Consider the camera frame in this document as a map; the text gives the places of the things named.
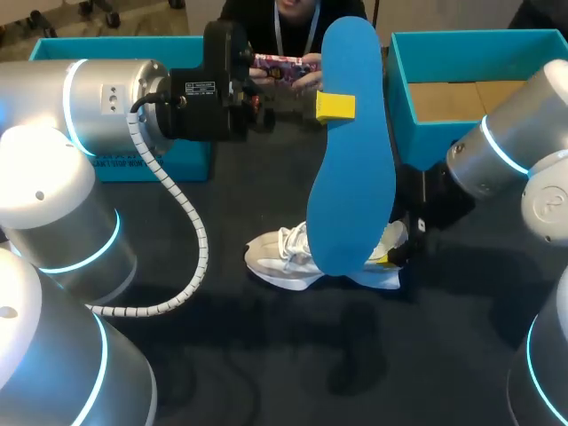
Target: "cardboard box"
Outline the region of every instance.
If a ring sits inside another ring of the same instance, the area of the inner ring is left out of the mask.
[[[402,162],[427,170],[443,160],[478,125],[479,104],[493,111],[553,59],[568,60],[568,44],[554,29],[394,33],[386,96]],[[445,84],[436,93],[430,83]]]
[[[525,81],[410,83],[418,122],[479,121]]]
[[[521,81],[477,82],[477,92],[485,112],[490,114],[496,107],[507,100],[513,93],[526,84]]]
[[[412,83],[409,88],[419,122],[481,120],[485,115],[475,83]]]

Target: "glowing blue ring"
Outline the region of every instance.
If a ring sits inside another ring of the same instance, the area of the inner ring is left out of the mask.
[[[71,119],[71,86],[73,85],[73,77],[75,77],[77,69],[79,69],[79,67],[86,61],[87,59],[77,60],[76,63],[69,68],[69,71],[65,76],[65,81],[63,82],[63,116],[65,117],[65,124],[67,126],[71,142],[73,142],[73,144],[84,154],[94,157],[95,154],[87,151],[87,148],[85,148],[79,140],[75,126],[73,125],[73,120]]]
[[[547,396],[544,394],[544,390],[542,390],[539,381],[536,379],[536,375],[534,374],[533,370],[533,363],[531,362],[531,335],[533,334],[533,327],[534,323],[536,322],[536,318],[532,322],[531,329],[529,330],[529,335],[526,338],[526,363],[529,366],[529,372],[531,373],[532,382],[534,383],[534,387],[539,392],[540,397],[547,405],[547,407],[552,411],[552,413],[556,416],[556,418],[562,422],[564,426],[568,426],[568,421],[563,418],[563,416],[554,408],[552,403],[548,400]]]
[[[40,271],[45,273],[63,273],[63,272],[74,271],[75,269],[82,268],[86,264],[90,264],[94,260],[101,257],[103,253],[105,253],[108,250],[108,248],[113,245],[113,242],[114,240],[116,240],[116,237],[118,236],[118,231],[120,230],[121,227],[121,219],[118,216],[118,211],[115,210],[114,213],[116,213],[116,226],[114,227],[114,232],[111,235],[110,239],[106,242],[106,244],[103,247],[101,247],[100,250],[97,251],[97,253],[87,257],[85,260],[79,262],[78,264],[72,264],[71,266],[66,266],[65,268],[57,268],[57,269],[40,268]]]
[[[487,142],[489,142],[489,145],[491,146],[491,148],[493,148],[495,153],[497,153],[497,155],[499,155],[504,162],[506,162],[509,166],[511,166],[516,171],[519,171],[519,172],[523,173],[524,175],[528,174],[529,170],[525,169],[524,167],[519,166],[517,163],[515,163],[513,160],[511,160],[511,158],[508,155],[506,155],[505,152],[497,145],[497,142],[495,142],[495,139],[493,139],[493,135],[491,134],[491,132],[487,128],[487,115],[485,117],[483,117],[483,120],[481,120],[481,131],[485,135],[485,138],[487,139]]]
[[[103,324],[100,322],[99,317],[94,313],[93,315],[95,317],[95,320],[97,321],[97,324],[99,324],[100,337],[102,340],[102,347],[103,347],[103,352],[100,357],[99,373],[97,374],[97,380],[95,380],[95,385],[92,387],[91,394],[87,398],[87,402],[85,402],[83,409],[81,410],[79,415],[77,415],[75,421],[71,423],[71,426],[80,426],[81,423],[83,423],[83,420],[85,420],[85,417],[87,417],[87,414],[90,412],[93,404],[95,403],[95,400],[97,399],[97,396],[99,395],[100,387],[103,384],[103,379],[105,378],[105,372],[107,370],[107,362],[108,362],[108,342],[106,340],[107,333],[105,332],[105,328],[103,327]]]

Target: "lanyard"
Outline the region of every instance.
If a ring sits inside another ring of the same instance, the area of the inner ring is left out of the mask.
[[[308,42],[305,44],[304,55],[310,53],[313,44],[313,37],[316,34],[318,27],[318,20],[320,19],[320,2],[316,4],[316,10],[313,13],[312,26],[310,27],[310,35],[308,35]],[[284,56],[284,49],[282,48],[282,33],[280,32],[280,15],[278,13],[278,5],[274,2],[274,31],[276,32],[276,44],[278,45],[278,54]]]

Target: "teal box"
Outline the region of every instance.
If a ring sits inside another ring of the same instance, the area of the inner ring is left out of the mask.
[[[553,59],[568,59],[557,30],[394,33],[387,102],[402,162],[427,170],[477,122],[418,122],[408,84],[527,80]]]
[[[35,45],[29,60],[155,59],[168,69],[198,67],[203,59],[202,37],[46,38]],[[161,158],[163,168],[178,182],[203,181],[209,175],[209,142],[177,140]],[[91,160],[103,182],[154,181],[154,174],[136,154]]]

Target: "chair wheel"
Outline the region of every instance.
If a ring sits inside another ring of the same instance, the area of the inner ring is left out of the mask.
[[[183,9],[185,7],[185,0],[168,0],[172,9]]]
[[[37,28],[37,24],[34,21],[32,21],[32,19],[29,18],[29,17],[26,18],[26,23],[28,24],[29,29],[36,29]]]
[[[117,12],[106,14],[106,26],[109,28],[118,28],[121,26],[121,16]]]
[[[87,16],[92,13],[92,1],[79,3],[79,14],[81,16]]]
[[[57,33],[55,32],[55,28],[44,28],[43,29],[43,37],[45,37],[45,38],[57,38]]]

